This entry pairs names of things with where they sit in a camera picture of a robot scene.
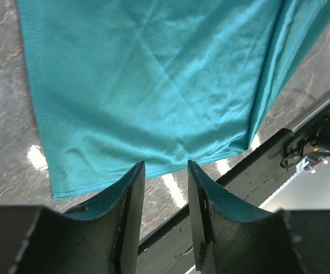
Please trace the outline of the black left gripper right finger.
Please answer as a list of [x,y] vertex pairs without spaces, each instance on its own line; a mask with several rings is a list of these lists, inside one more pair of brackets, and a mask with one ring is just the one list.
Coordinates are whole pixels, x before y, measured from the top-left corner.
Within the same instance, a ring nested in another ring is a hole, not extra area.
[[201,273],[330,273],[330,209],[268,212],[188,162],[188,201]]

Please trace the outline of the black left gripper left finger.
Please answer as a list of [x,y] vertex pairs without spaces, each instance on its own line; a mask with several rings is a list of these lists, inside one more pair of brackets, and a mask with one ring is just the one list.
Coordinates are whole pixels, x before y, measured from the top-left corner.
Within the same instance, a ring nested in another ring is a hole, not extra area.
[[145,165],[64,213],[0,205],[0,273],[134,273]]

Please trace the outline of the teal satin napkin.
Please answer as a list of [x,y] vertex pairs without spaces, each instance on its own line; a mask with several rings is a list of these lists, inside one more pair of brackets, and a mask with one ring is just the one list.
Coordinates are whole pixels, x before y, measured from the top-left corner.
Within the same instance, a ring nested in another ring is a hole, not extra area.
[[18,1],[53,198],[249,149],[330,1]]

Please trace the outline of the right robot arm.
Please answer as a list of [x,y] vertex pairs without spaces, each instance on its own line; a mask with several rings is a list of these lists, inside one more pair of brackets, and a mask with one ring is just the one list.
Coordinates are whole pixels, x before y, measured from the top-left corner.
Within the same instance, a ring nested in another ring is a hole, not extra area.
[[296,167],[303,159],[330,157],[330,113],[317,122],[309,122],[283,144],[284,169]]

